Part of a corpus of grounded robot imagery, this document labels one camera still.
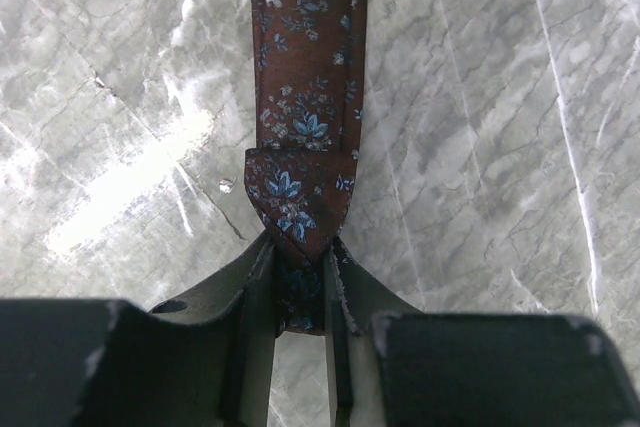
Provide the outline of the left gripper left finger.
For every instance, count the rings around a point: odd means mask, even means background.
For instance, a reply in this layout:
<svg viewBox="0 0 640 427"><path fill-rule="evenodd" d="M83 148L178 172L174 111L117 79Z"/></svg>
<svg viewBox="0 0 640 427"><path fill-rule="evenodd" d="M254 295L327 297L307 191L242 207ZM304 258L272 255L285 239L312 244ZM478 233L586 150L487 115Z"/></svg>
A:
<svg viewBox="0 0 640 427"><path fill-rule="evenodd" d="M274 246L151 310L122 299L1 303L5 426L263 426Z"/></svg>

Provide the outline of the brown blue floral tie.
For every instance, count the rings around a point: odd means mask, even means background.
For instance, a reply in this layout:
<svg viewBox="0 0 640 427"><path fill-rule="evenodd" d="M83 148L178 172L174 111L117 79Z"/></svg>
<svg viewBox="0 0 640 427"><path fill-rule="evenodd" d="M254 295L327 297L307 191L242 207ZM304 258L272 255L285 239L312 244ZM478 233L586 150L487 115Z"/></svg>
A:
<svg viewBox="0 0 640 427"><path fill-rule="evenodd" d="M244 185L281 258L280 330L324 328L323 257L355 187L367 0L251 0L256 145Z"/></svg>

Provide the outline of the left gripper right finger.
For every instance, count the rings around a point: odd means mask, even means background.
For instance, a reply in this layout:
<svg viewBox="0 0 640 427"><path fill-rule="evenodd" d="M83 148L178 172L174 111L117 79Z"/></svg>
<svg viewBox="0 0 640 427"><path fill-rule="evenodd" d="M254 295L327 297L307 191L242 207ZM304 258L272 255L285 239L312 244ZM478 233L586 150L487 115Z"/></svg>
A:
<svg viewBox="0 0 640 427"><path fill-rule="evenodd" d="M639 398L592 320L423 313L335 240L324 258L334 426L635 426Z"/></svg>

